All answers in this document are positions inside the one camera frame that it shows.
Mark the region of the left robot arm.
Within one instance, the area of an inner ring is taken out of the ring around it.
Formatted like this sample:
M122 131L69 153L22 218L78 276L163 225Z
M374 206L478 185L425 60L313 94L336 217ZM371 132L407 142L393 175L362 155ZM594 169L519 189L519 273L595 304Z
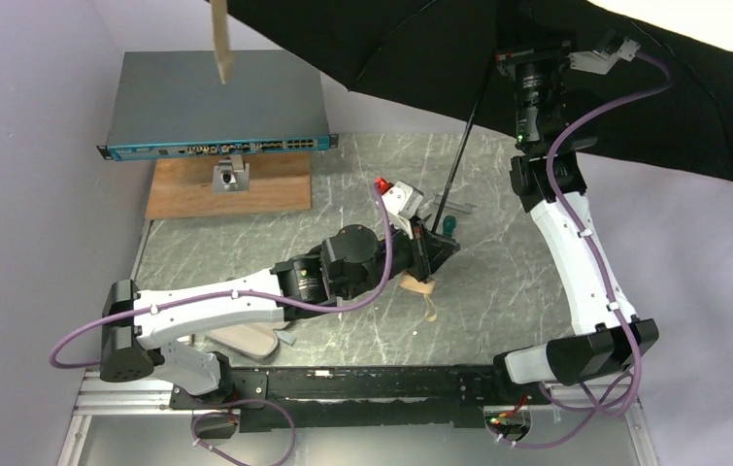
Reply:
M176 290L114 283L102 316L100 377L107 383L149 376L200 398L234 388L226 356L185 348L180 337L251 323L286 323L352 311L375 299L384 279L402 274L428 282L460 249L414 217L409 232L383 239L351 224L304 254L240 279Z

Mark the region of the pink umbrella case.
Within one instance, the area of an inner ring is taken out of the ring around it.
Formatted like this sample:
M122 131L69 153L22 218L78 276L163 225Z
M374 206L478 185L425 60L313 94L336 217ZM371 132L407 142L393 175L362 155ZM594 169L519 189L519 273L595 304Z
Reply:
M297 337L288 329L289 322L258 322L210 330L206 337L251 359L265 359L281 343L293 346Z

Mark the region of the beige umbrella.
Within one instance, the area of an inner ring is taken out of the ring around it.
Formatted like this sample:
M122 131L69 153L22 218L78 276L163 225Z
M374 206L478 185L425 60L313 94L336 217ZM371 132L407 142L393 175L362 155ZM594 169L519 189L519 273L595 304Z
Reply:
M733 182L733 51L589 1L224 1L225 12L346 89L515 138L503 43L568 40L594 50L609 30L641 46L604 76L568 69L567 90L615 108L579 150Z

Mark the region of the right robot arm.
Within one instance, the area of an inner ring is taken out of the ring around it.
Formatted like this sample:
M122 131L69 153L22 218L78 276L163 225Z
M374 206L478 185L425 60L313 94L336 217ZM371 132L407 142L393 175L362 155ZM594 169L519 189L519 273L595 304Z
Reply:
M538 226L567 296L574 334L499 354L494 364L511 384L587 382L632 367L658 339L653 319L639 319L601 250L577 153L597 140L585 125L616 107L590 91L567 90L568 69L605 75L630 61L639 44L609 39L593 51L568 40L501 50L501 73L515 85L516 147L512 189Z

